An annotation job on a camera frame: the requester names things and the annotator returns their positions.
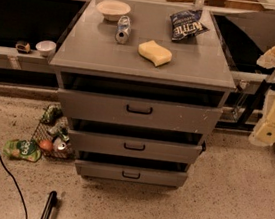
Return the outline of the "grey bottom drawer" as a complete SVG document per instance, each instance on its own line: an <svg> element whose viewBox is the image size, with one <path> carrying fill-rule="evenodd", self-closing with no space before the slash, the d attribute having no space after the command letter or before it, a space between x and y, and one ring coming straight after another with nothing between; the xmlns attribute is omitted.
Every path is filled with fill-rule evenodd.
<svg viewBox="0 0 275 219"><path fill-rule="evenodd" d="M155 184L181 187L187 180L185 172L172 172L157 169L141 168L111 163L75 161L77 174L80 176L110 179L140 184Z"/></svg>

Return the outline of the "grey drawer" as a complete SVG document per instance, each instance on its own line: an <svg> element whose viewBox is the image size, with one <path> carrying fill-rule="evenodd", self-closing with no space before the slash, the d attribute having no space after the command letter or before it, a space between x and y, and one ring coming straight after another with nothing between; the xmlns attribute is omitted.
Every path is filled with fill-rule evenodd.
<svg viewBox="0 0 275 219"><path fill-rule="evenodd" d="M202 151L202 147L197 145L75 130L69 132L69 137L77 150L157 161L192 164Z"/></svg>
<svg viewBox="0 0 275 219"><path fill-rule="evenodd" d="M221 109L62 88L58 95L68 118L167 131L209 134L222 114Z"/></svg>
<svg viewBox="0 0 275 219"><path fill-rule="evenodd" d="M110 179L140 184L155 184L181 187L187 180L185 172L172 172L157 169L141 168L111 163L75 161L77 174L80 176Z"/></svg>

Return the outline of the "grey top drawer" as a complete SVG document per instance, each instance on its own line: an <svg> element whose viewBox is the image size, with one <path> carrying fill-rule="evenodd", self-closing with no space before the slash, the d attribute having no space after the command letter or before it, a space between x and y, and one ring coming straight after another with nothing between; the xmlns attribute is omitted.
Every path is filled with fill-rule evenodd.
<svg viewBox="0 0 275 219"><path fill-rule="evenodd" d="M209 134L222 114L221 109L62 88L58 95L68 118L167 131Z"/></svg>

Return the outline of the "black tray stand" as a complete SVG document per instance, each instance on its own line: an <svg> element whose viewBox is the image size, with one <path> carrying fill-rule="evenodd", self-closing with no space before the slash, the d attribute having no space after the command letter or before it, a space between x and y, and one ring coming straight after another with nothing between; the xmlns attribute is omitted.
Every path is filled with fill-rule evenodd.
<svg viewBox="0 0 275 219"><path fill-rule="evenodd" d="M275 91L275 78L269 80L274 68L265 69L257 64L258 58L275 46L275 11L229 14L221 18L218 26L236 83L234 124L251 134L263 117L265 95Z"/></svg>

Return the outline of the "blue chips bag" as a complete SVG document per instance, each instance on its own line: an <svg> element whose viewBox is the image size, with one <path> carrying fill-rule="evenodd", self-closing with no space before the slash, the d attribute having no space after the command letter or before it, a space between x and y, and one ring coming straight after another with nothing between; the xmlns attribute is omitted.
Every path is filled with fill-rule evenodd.
<svg viewBox="0 0 275 219"><path fill-rule="evenodd" d="M202 10L185 10L170 15L173 41L183 40L205 33L209 30L201 23Z"/></svg>

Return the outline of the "yellow sponge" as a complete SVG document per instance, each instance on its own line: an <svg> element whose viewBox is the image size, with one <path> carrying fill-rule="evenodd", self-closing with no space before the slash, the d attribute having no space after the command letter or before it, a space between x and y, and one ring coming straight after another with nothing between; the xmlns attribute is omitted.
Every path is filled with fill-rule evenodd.
<svg viewBox="0 0 275 219"><path fill-rule="evenodd" d="M153 62L156 67L171 61L172 53L163 46L158 45L155 40L140 43L138 52L149 61Z"/></svg>

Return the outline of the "crushed silver can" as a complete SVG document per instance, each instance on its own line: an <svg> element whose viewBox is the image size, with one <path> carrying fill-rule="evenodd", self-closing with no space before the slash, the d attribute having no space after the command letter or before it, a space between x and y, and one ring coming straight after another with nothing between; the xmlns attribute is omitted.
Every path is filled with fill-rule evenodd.
<svg viewBox="0 0 275 219"><path fill-rule="evenodd" d="M119 44L125 44L129 40L131 33L131 21L128 16L122 16L118 20L117 31L115 32L115 40Z"/></svg>

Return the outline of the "green bottle in basket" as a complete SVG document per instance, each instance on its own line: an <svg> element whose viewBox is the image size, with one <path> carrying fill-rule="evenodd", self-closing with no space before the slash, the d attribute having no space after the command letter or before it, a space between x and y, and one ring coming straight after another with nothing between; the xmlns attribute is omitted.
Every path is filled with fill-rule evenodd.
<svg viewBox="0 0 275 219"><path fill-rule="evenodd" d="M59 137L60 140L66 143L70 141L68 127L63 123L58 122L55 126L49 127L47 133L53 138Z"/></svg>

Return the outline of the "silver can in basket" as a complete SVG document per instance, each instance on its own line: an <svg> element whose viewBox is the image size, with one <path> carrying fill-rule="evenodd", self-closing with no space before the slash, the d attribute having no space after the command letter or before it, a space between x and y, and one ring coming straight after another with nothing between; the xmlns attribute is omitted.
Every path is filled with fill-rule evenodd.
<svg viewBox="0 0 275 219"><path fill-rule="evenodd" d="M66 153L68 151L67 143L57 137L53 142L53 148L55 152Z"/></svg>

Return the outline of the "green bag by cabinet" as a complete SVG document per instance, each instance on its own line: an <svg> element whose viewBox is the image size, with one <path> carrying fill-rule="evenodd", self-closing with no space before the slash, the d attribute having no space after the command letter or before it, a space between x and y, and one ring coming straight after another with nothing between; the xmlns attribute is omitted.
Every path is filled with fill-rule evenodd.
<svg viewBox="0 0 275 219"><path fill-rule="evenodd" d="M62 117L61 107L58 105L50 104L45 109L42 118L40 118L40 122L45 123L46 125L54 124L59 117Z"/></svg>

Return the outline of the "red apple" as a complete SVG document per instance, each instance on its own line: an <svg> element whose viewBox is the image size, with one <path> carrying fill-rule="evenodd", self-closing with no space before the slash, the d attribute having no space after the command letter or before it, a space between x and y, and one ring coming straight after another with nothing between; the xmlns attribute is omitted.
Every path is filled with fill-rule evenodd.
<svg viewBox="0 0 275 219"><path fill-rule="evenodd" d="M50 140L41 140L39 141L39 146L41 147L41 149L43 149L44 151L52 151L53 150L53 142L51 142Z"/></svg>

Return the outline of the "small white cup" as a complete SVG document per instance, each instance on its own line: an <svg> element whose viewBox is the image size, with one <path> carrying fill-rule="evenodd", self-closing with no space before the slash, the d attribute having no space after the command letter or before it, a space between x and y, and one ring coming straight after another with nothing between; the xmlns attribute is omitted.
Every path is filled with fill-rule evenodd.
<svg viewBox="0 0 275 219"><path fill-rule="evenodd" d="M50 40L40 41L36 44L36 49L41 57L49 57L56 51L56 43Z"/></svg>

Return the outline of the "black pole on floor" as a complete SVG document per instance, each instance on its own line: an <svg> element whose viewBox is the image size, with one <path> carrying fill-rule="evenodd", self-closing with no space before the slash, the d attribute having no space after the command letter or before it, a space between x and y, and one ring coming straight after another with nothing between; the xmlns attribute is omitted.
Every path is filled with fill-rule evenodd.
<svg viewBox="0 0 275 219"><path fill-rule="evenodd" d="M45 204L42 216L40 219L49 219L51 211L55 208L57 204L57 193L55 190L51 191L48 195L47 203Z"/></svg>

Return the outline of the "green snack pouch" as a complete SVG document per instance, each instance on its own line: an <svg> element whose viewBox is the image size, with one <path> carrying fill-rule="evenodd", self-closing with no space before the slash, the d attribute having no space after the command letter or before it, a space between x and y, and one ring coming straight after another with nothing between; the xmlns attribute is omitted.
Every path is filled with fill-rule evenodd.
<svg viewBox="0 0 275 219"><path fill-rule="evenodd" d="M3 147L3 153L12 159L37 162L42 156L40 148L33 140L9 140Z"/></svg>

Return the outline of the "small dark tape measure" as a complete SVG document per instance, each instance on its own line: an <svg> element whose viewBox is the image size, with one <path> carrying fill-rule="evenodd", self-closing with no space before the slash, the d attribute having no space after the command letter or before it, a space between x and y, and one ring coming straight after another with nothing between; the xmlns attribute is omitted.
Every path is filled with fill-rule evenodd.
<svg viewBox="0 0 275 219"><path fill-rule="evenodd" d="M16 48L19 53L30 53L31 46L27 41L18 41L16 42Z"/></svg>

